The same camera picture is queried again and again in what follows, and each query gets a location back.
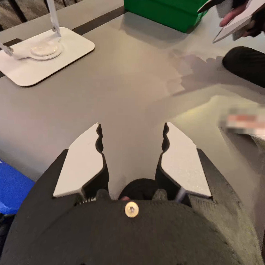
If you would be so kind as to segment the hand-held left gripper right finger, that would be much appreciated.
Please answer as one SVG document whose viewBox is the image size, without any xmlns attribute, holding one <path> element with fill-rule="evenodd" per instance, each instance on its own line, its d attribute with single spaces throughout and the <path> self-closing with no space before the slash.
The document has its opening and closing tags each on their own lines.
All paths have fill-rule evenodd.
<svg viewBox="0 0 265 265">
<path fill-rule="evenodd" d="M 187 195 L 211 198 L 196 144 L 171 122 L 164 124 L 162 136 L 155 181 L 167 199 L 181 203 Z"/>
</svg>

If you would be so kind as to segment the person's right hand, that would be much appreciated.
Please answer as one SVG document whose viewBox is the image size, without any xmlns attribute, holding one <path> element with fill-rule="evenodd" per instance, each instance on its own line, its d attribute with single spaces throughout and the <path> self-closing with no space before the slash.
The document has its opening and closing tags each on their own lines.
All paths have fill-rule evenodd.
<svg viewBox="0 0 265 265">
<path fill-rule="evenodd" d="M 244 4 L 233 8 L 220 22 L 219 27 L 223 28 L 226 26 L 231 20 L 233 20 L 235 17 L 240 15 L 245 9 L 246 9 L 247 2 Z"/>
</svg>

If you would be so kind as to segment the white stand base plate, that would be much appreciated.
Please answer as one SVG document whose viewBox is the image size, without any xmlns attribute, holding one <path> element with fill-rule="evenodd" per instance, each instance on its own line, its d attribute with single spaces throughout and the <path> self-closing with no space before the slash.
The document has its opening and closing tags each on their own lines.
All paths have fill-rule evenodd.
<svg viewBox="0 0 265 265">
<path fill-rule="evenodd" d="M 60 27 L 60 36 L 48 30 L 1 50 L 0 71 L 21 87 L 31 87 L 91 53 L 95 44 Z"/>
</svg>

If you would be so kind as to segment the green plastic bin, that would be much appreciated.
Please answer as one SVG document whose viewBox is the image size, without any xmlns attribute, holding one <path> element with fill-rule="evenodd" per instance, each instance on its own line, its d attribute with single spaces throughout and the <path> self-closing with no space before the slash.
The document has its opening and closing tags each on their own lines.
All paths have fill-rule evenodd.
<svg viewBox="0 0 265 265">
<path fill-rule="evenodd" d="M 126 11 L 188 33 L 201 21 L 207 11 L 197 11 L 207 0 L 124 0 Z"/>
</svg>

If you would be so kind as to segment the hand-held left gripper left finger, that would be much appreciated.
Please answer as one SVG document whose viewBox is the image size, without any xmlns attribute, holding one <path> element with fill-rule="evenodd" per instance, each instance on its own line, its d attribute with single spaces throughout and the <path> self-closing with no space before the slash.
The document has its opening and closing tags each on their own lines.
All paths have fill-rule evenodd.
<svg viewBox="0 0 265 265">
<path fill-rule="evenodd" d="M 96 123 L 70 145 L 53 197 L 77 194 L 81 199 L 92 199 L 99 189 L 108 190 L 109 172 L 102 138 L 101 124 Z"/>
</svg>

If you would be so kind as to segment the blue plastic bin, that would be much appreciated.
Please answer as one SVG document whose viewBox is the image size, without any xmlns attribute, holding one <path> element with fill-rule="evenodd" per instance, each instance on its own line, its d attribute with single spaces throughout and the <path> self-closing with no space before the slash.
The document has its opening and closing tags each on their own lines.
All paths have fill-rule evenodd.
<svg viewBox="0 0 265 265">
<path fill-rule="evenodd" d="M 0 213 L 16 214 L 35 182 L 0 160 Z"/>
</svg>

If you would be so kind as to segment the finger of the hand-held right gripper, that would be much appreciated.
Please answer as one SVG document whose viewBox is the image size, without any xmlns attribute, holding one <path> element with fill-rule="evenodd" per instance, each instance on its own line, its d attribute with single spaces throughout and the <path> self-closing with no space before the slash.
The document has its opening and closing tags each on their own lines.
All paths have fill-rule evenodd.
<svg viewBox="0 0 265 265">
<path fill-rule="evenodd" d="M 208 0 L 198 9 L 198 14 L 206 12 L 214 6 L 216 7 L 218 17 L 224 18 L 232 10 L 233 0 Z"/>
<path fill-rule="evenodd" d="M 244 32 L 251 32 L 255 37 L 260 34 L 264 24 L 264 0 L 251 0 L 245 5 L 245 9 L 225 25 L 213 40 L 217 43 L 232 35 L 233 41 L 241 38 Z"/>
</svg>

